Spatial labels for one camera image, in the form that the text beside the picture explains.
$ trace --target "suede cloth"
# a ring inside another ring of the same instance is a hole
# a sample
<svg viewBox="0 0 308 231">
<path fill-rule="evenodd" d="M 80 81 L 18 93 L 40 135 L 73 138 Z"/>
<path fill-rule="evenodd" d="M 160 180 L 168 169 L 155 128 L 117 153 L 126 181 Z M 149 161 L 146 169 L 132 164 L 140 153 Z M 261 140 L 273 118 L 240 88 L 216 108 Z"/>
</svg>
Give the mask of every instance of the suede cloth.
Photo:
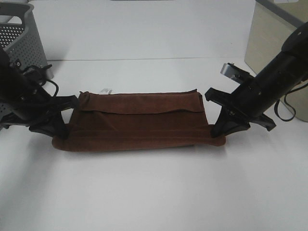
<svg viewBox="0 0 308 231">
<path fill-rule="evenodd" d="M 223 145 L 211 138 L 202 95 L 181 93 L 99 95 L 82 92 L 67 125 L 68 139 L 55 148 L 72 152 L 152 149 L 193 144 Z"/>
</svg>

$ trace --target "perforated basket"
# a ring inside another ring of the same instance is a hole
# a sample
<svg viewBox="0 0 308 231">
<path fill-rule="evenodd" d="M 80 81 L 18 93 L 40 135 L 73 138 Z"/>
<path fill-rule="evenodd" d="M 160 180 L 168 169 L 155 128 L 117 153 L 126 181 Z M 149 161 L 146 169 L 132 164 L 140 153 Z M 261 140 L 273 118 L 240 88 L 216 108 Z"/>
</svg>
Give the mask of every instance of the perforated basket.
<svg viewBox="0 0 308 231">
<path fill-rule="evenodd" d="M 0 23 L 0 46 L 10 61 L 21 69 L 30 65 L 46 66 L 47 60 L 33 16 L 33 5 L 26 3 L 0 2 L 0 15 L 17 16 L 21 24 Z M 0 120 L 10 111 L 0 103 Z"/>
</svg>

